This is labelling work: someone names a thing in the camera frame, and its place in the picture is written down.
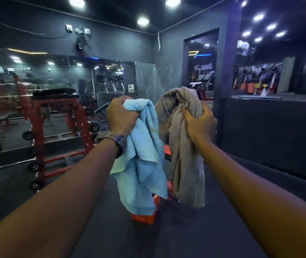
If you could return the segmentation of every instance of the light blue towel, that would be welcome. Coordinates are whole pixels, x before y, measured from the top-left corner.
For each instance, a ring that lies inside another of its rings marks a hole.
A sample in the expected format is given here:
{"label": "light blue towel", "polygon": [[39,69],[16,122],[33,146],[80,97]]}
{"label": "light blue towel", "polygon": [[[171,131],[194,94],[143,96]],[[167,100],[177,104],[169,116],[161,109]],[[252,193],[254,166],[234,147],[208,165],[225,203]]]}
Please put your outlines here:
{"label": "light blue towel", "polygon": [[127,149],[115,160],[111,174],[117,179],[124,206],[135,215],[152,215],[155,211],[152,193],[168,197],[158,118],[149,99],[127,99],[123,105],[141,114],[127,139]]}

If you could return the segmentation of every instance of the forearm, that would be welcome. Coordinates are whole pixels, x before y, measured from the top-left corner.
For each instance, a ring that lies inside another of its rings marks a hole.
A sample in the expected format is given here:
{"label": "forearm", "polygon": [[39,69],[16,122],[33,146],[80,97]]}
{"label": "forearm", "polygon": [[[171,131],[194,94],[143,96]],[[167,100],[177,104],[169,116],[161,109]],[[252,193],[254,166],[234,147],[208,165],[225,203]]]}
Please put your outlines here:
{"label": "forearm", "polygon": [[73,250],[117,154],[104,139],[79,164],[0,222],[0,257],[66,257]]}
{"label": "forearm", "polygon": [[269,257],[306,257],[306,203],[237,164],[209,141],[197,149]]}

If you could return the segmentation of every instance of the person's right arm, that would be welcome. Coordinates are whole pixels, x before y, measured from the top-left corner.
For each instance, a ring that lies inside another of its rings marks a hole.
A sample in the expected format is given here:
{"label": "person's right arm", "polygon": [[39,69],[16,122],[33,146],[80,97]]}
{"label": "person's right arm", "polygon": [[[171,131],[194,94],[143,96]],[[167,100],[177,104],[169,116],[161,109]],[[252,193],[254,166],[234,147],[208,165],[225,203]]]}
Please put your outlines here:
{"label": "person's right arm", "polygon": [[255,175],[211,142],[216,119],[202,102],[203,116],[184,109],[187,132],[222,191],[269,257],[306,257],[306,202]]}

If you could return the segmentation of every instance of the blue led light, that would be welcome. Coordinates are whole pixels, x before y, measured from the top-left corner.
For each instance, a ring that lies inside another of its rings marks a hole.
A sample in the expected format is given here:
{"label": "blue led light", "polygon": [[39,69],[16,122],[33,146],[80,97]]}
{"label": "blue led light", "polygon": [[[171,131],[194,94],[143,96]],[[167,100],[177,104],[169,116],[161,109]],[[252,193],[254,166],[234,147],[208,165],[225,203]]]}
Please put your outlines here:
{"label": "blue led light", "polygon": [[197,56],[210,56],[211,54],[196,54],[196,56],[194,56],[194,58],[196,58]]}

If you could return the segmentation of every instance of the hand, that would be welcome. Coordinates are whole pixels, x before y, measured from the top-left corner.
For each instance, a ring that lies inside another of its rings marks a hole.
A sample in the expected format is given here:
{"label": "hand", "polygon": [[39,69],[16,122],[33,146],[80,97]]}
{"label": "hand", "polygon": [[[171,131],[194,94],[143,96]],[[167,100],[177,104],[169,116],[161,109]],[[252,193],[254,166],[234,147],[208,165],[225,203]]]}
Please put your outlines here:
{"label": "hand", "polygon": [[132,98],[121,96],[120,98],[113,99],[106,110],[109,130],[123,135],[125,138],[129,136],[136,125],[137,118],[140,116],[140,112],[129,111],[123,107],[126,99]]}
{"label": "hand", "polygon": [[201,101],[201,103],[203,115],[199,119],[195,119],[188,109],[183,108],[189,138],[196,146],[203,141],[212,141],[216,134],[217,119],[208,108],[207,103],[204,101]]}

